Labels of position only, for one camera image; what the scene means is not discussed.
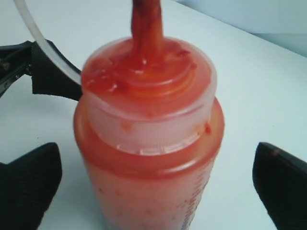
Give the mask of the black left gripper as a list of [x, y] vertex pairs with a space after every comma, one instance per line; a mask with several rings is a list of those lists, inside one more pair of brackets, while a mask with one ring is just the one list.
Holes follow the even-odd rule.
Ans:
[[37, 42], [0, 47], [0, 96], [23, 75], [32, 76], [32, 93], [78, 101], [81, 86], [64, 74]]

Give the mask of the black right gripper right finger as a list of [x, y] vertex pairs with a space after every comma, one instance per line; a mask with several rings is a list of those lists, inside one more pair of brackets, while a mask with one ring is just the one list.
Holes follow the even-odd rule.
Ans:
[[268, 143], [256, 148], [254, 188], [279, 230], [307, 228], [307, 163]]

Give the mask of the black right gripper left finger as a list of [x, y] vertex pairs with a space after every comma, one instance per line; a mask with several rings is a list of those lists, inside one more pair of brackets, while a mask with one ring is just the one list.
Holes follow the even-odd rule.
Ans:
[[36, 230], [62, 179], [59, 147], [46, 143], [0, 165], [0, 228]]

